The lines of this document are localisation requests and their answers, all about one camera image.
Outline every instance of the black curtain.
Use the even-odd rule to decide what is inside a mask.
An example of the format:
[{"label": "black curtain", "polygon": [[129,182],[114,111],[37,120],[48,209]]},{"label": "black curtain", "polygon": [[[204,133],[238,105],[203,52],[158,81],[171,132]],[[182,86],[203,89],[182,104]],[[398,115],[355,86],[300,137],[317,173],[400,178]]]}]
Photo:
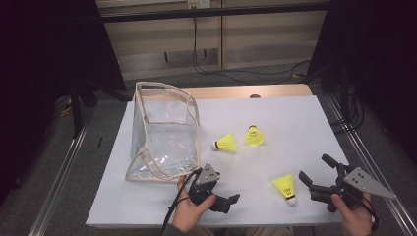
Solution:
[{"label": "black curtain", "polygon": [[103,23],[65,22],[78,16],[99,16],[95,1],[0,3],[0,203],[36,157],[54,101],[72,80],[125,88]]},{"label": "black curtain", "polygon": [[349,82],[417,162],[416,11],[417,3],[411,0],[368,0],[354,8],[329,10],[309,74],[339,62],[322,75],[324,91],[334,91],[345,63]]}]

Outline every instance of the person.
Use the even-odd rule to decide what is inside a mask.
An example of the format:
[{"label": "person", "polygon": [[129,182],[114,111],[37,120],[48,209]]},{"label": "person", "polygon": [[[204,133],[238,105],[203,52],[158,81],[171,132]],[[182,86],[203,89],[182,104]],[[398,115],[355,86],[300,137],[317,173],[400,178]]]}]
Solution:
[{"label": "person", "polygon": [[[178,190],[180,190],[185,180],[185,176],[181,176],[177,183]],[[371,195],[368,193],[363,194],[364,198],[368,201],[363,201],[365,205],[369,207],[371,201]],[[180,194],[180,200],[175,209],[174,218],[172,224],[168,224],[162,236],[184,236],[191,232],[195,225],[199,222],[203,213],[208,210],[215,202],[215,195],[211,195],[206,198],[201,204],[195,205],[190,199],[185,189]],[[361,206],[349,208],[343,199],[337,195],[331,195],[331,200],[336,208],[339,210],[342,216],[341,228],[344,236],[363,236],[370,235],[372,232],[372,216]],[[208,235],[213,235],[213,232],[205,229]]]}]

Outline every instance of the sleeve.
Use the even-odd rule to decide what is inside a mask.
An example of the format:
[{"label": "sleeve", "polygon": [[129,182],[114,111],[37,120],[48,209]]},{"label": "sleeve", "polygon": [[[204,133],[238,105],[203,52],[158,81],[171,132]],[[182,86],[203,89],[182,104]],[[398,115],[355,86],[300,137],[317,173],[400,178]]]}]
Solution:
[{"label": "sleeve", "polygon": [[186,235],[185,233],[177,229],[172,224],[166,225],[165,231],[162,234],[162,236],[185,236],[185,235]]}]

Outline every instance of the electrical outlet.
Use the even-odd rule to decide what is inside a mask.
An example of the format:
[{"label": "electrical outlet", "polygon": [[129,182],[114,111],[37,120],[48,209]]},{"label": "electrical outlet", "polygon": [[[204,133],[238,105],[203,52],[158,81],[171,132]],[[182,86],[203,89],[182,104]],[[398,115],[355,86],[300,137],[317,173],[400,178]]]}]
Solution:
[{"label": "electrical outlet", "polygon": [[200,8],[210,8],[211,2],[210,0],[200,0]]},{"label": "electrical outlet", "polygon": [[188,0],[188,9],[199,8],[199,0]]}]

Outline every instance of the wire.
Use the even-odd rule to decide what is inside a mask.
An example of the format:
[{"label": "wire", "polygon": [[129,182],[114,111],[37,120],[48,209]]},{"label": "wire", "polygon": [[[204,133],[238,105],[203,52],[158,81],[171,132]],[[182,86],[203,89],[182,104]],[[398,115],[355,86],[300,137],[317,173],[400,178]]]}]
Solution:
[{"label": "wire", "polygon": [[316,228],[314,226],[311,226],[311,229],[312,229],[312,235],[316,236]]},{"label": "wire", "polygon": [[[359,112],[358,110],[358,101],[357,101],[358,99],[359,99],[361,112]],[[351,114],[348,117],[349,120],[345,120],[341,118],[338,121],[331,124],[331,125],[335,125],[335,124],[342,124],[344,122],[349,122],[349,125],[346,125],[347,126],[346,128],[343,128],[342,130],[339,130],[339,131],[334,131],[336,135],[355,131],[359,129],[365,121],[365,107],[364,107],[362,99],[357,94],[357,91],[355,91],[349,110],[350,110],[349,114]]]},{"label": "wire", "polygon": [[70,98],[59,116],[63,117],[63,116],[68,115],[68,113],[70,112],[72,108],[72,102],[73,101]]},{"label": "wire", "polygon": [[62,102],[64,102],[64,101],[65,101],[68,97],[70,97],[70,95],[66,95],[66,96],[61,97],[61,99],[60,99],[59,101],[55,102],[54,106],[57,106],[57,105],[61,104],[61,103],[62,103]]},{"label": "wire", "polygon": [[194,175],[196,175],[198,172],[202,171],[202,168],[199,168],[197,170],[194,170],[189,176],[187,176],[187,178],[184,180],[183,185],[181,186],[180,190],[178,191],[177,196],[175,197],[174,201],[172,202],[172,205],[169,207],[169,211],[165,216],[165,219],[163,220],[163,225],[162,225],[162,233],[165,231],[166,225],[168,224],[168,220],[171,217],[172,212],[174,212],[174,209],[177,207],[177,205],[183,201],[186,200],[188,198],[184,198],[178,201],[178,199],[180,198],[181,193],[183,192],[185,186],[187,185],[188,181],[190,181],[191,177],[193,177]]},{"label": "wire", "polygon": [[371,202],[369,202],[366,198],[362,197],[362,199],[366,200],[366,202],[369,204],[370,207],[366,206],[362,201],[356,199],[352,194],[350,194],[349,192],[345,192],[346,195],[348,195],[350,198],[352,198],[357,204],[359,204],[361,207],[363,207],[373,218],[374,218],[374,223],[372,224],[372,232],[377,231],[378,227],[381,224],[380,219],[377,216],[377,213],[374,209],[374,207],[372,206]]},{"label": "wire", "polygon": [[205,75],[205,76],[208,76],[208,75],[218,75],[218,76],[222,76],[222,77],[226,77],[226,78],[229,78],[229,79],[231,79],[231,80],[233,80],[233,81],[235,81],[235,82],[239,82],[239,83],[242,83],[242,84],[246,84],[246,85],[253,85],[252,83],[249,83],[249,82],[245,82],[245,81],[241,81],[241,80],[238,80],[238,79],[236,79],[236,78],[233,78],[233,77],[231,77],[231,76],[228,76],[228,75],[225,75],[224,73],[229,73],[229,72],[232,72],[232,73],[248,73],[248,74],[254,74],[254,75],[263,75],[263,76],[275,76],[275,75],[280,75],[280,74],[284,74],[284,73],[287,73],[287,72],[291,72],[291,74],[288,76],[288,78],[287,79],[285,79],[285,80],[283,80],[283,81],[280,81],[280,82],[277,82],[277,83],[275,83],[276,85],[278,85],[278,84],[282,84],[282,83],[284,83],[284,82],[286,82],[286,81],[288,81],[288,80],[290,80],[291,78],[292,78],[292,75],[293,75],[293,73],[294,73],[294,70],[297,68],[297,67],[299,67],[299,66],[301,66],[301,65],[303,65],[303,64],[305,64],[305,63],[309,63],[310,62],[310,60],[304,60],[304,61],[302,61],[302,62],[299,62],[299,63],[297,63],[297,64],[295,64],[292,68],[290,68],[290,69],[287,69],[287,70],[284,70],[284,71],[280,71],[280,72],[273,72],[273,73],[263,73],[263,72],[253,72],[253,71],[246,71],[246,70],[221,70],[221,71],[212,71],[212,72],[209,72],[209,71],[205,71],[200,65],[199,65],[199,62],[198,62],[198,60],[197,60],[197,19],[196,18],[194,18],[194,48],[193,48],[193,65],[194,65],[194,69],[195,69],[195,71],[197,72],[197,73],[199,73],[200,75]]}]

